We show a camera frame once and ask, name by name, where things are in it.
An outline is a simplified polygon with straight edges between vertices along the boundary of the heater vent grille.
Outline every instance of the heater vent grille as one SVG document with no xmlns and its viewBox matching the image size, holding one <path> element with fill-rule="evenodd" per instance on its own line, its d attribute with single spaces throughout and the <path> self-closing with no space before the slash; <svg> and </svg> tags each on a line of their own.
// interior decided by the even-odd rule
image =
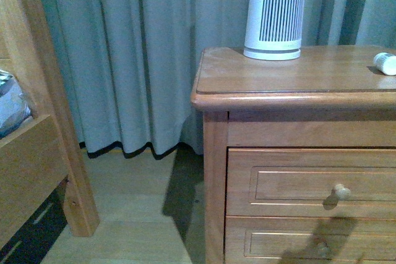
<svg viewBox="0 0 396 264">
<path fill-rule="evenodd" d="M 304 0 L 263 0 L 260 41 L 301 39 Z"/>
</svg>

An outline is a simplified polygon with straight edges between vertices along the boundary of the wooden floor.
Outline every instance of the wooden floor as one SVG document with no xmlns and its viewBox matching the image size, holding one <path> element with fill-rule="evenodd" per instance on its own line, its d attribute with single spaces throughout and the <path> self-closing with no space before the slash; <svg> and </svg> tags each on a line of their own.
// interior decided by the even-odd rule
<svg viewBox="0 0 396 264">
<path fill-rule="evenodd" d="M 66 227 L 42 264 L 203 264 L 203 158 L 179 149 L 125 159 L 85 156 L 101 224 L 90 238 Z"/>
</svg>

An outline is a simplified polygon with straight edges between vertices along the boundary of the wooden trim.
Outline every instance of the wooden trim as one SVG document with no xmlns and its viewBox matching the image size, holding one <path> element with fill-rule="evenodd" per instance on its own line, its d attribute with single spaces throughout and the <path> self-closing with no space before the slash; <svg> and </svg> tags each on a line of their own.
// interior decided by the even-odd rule
<svg viewBox="0 0 396 264">
<path fill-rule="evenodd" d="M 201 111 L 394 108 L 396 92 L 198 94 L 194 89 L 191 101 Z"/>
<path fill-rule="evenodd" d="M 204 113 L 206 263 L 223 264 L 228 113 Z"/>
<path fill-rule="evenodd" d="M 67 221 L 74 235 L 91 236 L 99 224 L 98 213 L 41 1 L 0 0 L 0 23 L 14 74 L 34 103 L 34 115 L 52 115 L 58 130 L 69 169 Z"/>
</svg>

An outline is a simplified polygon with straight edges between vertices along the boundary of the white pill bottle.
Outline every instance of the white pill bottle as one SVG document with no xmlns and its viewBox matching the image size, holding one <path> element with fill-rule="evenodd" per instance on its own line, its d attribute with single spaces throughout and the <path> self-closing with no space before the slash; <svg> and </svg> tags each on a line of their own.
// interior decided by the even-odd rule
<svg viewBox="0 0 396 264">
<path fill-rule="evenodd" d="M 389 53 L 379 53 L 374 57 L 374 65 L 386 75 L 396 75 L 396 56 Z"/>
</svg>

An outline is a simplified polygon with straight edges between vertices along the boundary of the white space heater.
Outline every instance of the white space heater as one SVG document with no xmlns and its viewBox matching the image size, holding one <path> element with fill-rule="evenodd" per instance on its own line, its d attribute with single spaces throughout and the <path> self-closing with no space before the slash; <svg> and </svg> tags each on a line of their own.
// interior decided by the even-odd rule
<svg viewBox="0 0 396 264">
<path fill-rule="evenodd" d="M 304 0 L 250 0 L 244 55 L 263 60 L 300 56 Z"/>
</svg>

